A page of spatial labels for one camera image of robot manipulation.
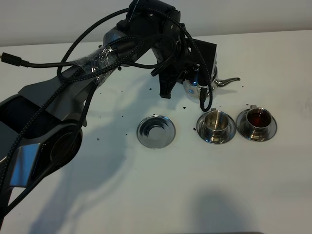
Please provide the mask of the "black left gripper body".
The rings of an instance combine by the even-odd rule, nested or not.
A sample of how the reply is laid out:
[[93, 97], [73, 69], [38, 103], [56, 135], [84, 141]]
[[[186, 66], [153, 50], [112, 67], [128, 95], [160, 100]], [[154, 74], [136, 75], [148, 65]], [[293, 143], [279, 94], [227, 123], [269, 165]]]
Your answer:
[[195, 64], [185, 37], [151, 36], [151, 41], [151, 49], [157, 59], [156, 67], [151, 72], [153, 77], [160, 75], [170, 66], [183, 71]]

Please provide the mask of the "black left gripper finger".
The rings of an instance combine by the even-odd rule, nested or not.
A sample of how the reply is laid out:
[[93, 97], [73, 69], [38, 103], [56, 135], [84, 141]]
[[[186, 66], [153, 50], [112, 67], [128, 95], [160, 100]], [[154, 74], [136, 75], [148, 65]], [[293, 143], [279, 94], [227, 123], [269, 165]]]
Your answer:
[[179, 80], [181, 73], [163, 71], [159, 74], [159, 95], [161, 98], [171, 98], [171, 91]]

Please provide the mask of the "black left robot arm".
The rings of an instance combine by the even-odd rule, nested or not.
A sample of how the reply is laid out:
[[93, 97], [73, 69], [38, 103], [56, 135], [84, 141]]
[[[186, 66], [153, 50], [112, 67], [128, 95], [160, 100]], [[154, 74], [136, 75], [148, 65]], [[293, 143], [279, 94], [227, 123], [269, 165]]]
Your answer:
[[[70, 61], [78, 44], [104, 22], [125, 14], [90, 55]], [[47, 81], [23, 87], [0, 104], [0, 215], [11, 212], [46, 176], [77, 154], [82, 127], [96, 89], [114, 70], [142, 68], [138, 59], [152, 50], [150, 65], [159, 77], [160, 96], [171, 91], [186, 70], [189, 35], [181, 13], [159, 0], [135, 0], [91, 25], [57, 63], [30, 63], [3, 53], [0, 60], [26, 68], [56, 68]]]

